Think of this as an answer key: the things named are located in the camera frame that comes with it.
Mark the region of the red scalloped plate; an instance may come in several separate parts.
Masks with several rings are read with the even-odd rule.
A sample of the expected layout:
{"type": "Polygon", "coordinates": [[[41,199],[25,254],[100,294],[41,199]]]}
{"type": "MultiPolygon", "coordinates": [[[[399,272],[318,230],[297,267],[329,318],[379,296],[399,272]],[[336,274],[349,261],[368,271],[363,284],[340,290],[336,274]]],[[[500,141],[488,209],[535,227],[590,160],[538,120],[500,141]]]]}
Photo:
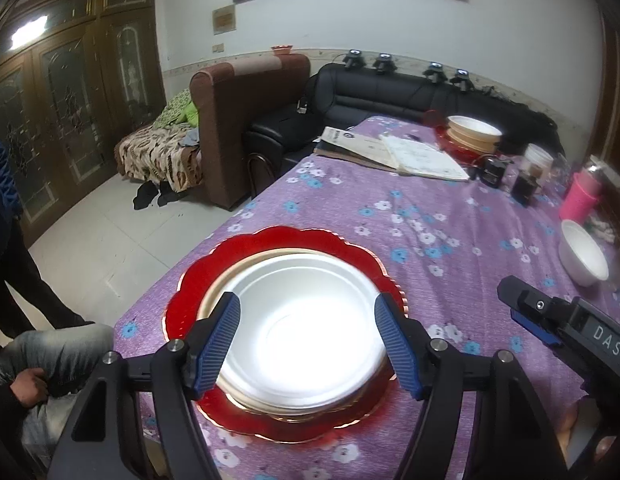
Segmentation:
{"type": "MultiPolygon", "coordinates": [[[[389,292],[404,313],[409,311],[405,293],[374,252],[349,243],[331,231],[271,226],[252,234],[229,237],[182,274],[163,315],[165,339],[186,336],[196,321],[213,310],[221,286],[239,271],[246,270],[250,263],[294,254],[331,256],[351,264],[380,292],[389,292]]],[[[393,371],[387,359],[382,359],[373,370],[372,377],[345,400],[333,408],[320,408],[316,414],[274,415],[262,408],[250,408],[237,393],[232,393],[224,379],[219,379],[205,393],[196,408],[213,425],[238,434],[278,443],[307,442],[331,430],[362,422],[378,410],[388,396],[393,371]]]]}

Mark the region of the stacked bowls on red plate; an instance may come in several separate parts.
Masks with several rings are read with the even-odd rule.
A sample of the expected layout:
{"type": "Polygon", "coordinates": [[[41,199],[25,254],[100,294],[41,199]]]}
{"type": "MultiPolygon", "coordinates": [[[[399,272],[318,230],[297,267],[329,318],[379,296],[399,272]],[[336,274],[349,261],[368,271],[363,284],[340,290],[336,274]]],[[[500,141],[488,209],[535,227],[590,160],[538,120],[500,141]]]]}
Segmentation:
{"type": "Polygon", "coordinates": [[[435,128],[439,148],[462,164],[471,164],[482,156],[493,155],[502,140],[502,132],[482,120],[452,115],[435,128]]]}

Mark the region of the white work gloves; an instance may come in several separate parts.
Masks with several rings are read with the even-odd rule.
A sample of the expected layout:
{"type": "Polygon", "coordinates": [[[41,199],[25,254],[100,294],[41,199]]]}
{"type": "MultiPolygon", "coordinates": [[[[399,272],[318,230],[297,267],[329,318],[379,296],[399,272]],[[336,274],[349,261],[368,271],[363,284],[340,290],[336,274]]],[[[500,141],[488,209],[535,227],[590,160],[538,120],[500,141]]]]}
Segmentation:
{"type": "Polygon", "coordinates": [[[590,232],[600,240],[604,240],[604,242],[608,244],[615,244],[616,242],[616,233],[613,226],[610,222],[606,222],[604,220],[599,219],[594,214],[590,214],[588,218],[588,226],[590,232]]]}

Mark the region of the purple floral tablecloth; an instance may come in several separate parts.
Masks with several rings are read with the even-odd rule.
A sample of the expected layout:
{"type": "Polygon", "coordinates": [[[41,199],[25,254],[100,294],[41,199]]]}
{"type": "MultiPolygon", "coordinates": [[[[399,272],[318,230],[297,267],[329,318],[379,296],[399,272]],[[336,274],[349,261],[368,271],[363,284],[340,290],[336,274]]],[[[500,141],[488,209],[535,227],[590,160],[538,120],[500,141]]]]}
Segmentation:
{"type": "MultiPolygon", "coordinates": [[[[550,296],[577,295],[557,256],[562,191],[549,184],[530,207],[507,186],[453,183],[309,156],[244,204],[157,281],[116,323],[124,356],[156,351],[162,318],[181,275],[223,240],[268,226],[324,229],[375,254],[432,336],[461,351],[513,352],[552,418],[582,395],[579,377],[514,323],[496,297],[514,274],[550,296]]],[[[418,415],[398,387],[365,419],[308,444],[281,445],[199,422],[224,476],[232,479],[389,479],[418,415]]]]}

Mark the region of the pink knitted sleeve thermos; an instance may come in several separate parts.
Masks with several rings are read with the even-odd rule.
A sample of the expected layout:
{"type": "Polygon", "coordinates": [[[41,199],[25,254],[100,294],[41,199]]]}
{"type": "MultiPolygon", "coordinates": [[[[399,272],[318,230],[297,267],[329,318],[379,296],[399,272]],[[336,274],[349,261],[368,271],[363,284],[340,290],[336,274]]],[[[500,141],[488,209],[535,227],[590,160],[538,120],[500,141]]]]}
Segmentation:
{"type": "Polygon", "coordinates": [[[583,224],[598,203],[602,193],[604,174],[597,164],[584,166],[572,176],[569,190],[560,205],[560,220],[572,220],[583,224]]]}

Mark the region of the patterned blanket couch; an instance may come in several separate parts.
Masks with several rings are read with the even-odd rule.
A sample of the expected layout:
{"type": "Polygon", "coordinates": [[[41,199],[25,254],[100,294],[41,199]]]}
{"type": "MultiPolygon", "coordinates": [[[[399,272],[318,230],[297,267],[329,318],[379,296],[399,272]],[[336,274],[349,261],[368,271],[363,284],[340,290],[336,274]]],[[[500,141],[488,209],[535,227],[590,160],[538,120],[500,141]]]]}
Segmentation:
{"type": "Polygon", "coordinates": [[[116,144],[119,174],[180,193],[203,183],[198,112],[188,89],[173,96],[158,118],[116,144]]]}

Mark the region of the white plastic jar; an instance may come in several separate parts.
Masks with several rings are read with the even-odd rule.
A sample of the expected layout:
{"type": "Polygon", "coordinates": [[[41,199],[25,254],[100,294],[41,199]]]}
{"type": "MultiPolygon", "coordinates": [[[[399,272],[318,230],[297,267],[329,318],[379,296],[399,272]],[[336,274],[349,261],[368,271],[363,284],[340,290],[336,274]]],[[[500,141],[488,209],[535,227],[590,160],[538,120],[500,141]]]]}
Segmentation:
{"type": "Polygon", "coordinates": [[[540,181],[545,181],[551,172],[554,157],[537,144],[529,143],[519,164],[519,169],[528,172],[532,166],[540,168],[540,181]]]}

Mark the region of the open white booklet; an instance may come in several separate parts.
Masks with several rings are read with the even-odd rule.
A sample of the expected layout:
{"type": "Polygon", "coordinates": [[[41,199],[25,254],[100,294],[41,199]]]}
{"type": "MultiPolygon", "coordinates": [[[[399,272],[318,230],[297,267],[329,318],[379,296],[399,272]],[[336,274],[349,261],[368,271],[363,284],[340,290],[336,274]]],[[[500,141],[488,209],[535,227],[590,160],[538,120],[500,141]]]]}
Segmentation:
{"type": "Polygon", "coordinates": [[[447,153],[414,140],[382,134],[378,138],[326,127],[314,149],[316,155],[354,162],[371,169],[455,182],[470,176],[447,153]]]}

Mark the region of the small dark glass jar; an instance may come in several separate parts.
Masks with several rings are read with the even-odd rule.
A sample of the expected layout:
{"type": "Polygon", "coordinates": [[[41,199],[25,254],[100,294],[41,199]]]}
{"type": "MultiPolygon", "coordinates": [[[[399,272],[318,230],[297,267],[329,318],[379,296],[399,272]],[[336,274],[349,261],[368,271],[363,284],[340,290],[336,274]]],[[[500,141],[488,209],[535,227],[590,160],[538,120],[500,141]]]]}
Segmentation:
{"type": "Polygon", "coordinates": [[[476,162],[477,178],[489,188],[500,188],[511,159],[496,155],[482,156],[476,162]]]}

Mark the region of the person in blue jacket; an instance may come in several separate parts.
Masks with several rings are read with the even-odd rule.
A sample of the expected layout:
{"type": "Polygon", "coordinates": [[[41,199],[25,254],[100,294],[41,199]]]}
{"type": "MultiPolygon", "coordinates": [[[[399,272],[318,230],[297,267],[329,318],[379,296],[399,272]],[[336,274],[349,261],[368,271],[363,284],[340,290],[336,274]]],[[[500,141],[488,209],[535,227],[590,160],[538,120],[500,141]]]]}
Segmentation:
{"type": "Polygon", "coordinates": [[[42,479],[78,394],[113,347],[108,325],[69,309],[25,247],[0,143],[0,479],[42,479]]]}

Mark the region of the black leather sofa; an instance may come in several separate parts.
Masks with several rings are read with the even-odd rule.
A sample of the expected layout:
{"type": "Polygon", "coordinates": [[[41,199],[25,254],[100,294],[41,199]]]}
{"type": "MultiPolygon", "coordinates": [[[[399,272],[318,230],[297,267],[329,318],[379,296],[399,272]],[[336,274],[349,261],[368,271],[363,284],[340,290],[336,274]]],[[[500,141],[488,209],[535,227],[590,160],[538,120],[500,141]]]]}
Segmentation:
{"type": "Polygon", "coordinates": [[[441,116],[477,118],[502,131],[499,148],[520,154],[529,143],[563,154],[557,125],[543,113],[502,96],[492,87],[463,91],[458,84],[370,68],[324,65],[293,102],[252,120],[244,134],[251,177],[263,171],[277,179],[312,153],[323,129],[348,129],[373,116],[421,124],[429,110],[441,116]]]}

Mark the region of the dark wooden cabinet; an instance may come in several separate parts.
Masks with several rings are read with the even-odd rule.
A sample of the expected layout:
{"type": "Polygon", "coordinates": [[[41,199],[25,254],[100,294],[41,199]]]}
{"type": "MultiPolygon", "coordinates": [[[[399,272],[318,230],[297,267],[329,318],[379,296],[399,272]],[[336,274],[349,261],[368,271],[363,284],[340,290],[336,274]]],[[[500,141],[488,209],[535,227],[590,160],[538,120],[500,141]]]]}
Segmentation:
{"type": "Polygon", "coordinates": [[[116,172],[165,106],[154,0],[29,0],[0,30],[0,142],[25,243],[116,172]]]}

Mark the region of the small framed wall picture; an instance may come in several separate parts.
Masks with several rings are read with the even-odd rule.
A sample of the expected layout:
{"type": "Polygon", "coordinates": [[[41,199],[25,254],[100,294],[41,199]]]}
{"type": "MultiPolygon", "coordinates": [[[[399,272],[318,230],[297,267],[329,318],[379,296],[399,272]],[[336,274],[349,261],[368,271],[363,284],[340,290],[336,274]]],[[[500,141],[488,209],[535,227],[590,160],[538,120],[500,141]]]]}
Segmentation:
{"type": "Polygon", "coordinates": [[[236,6],[222,6],[212,11],[212,28],[214,35],[226,34],[236,29],[236,6]]]}

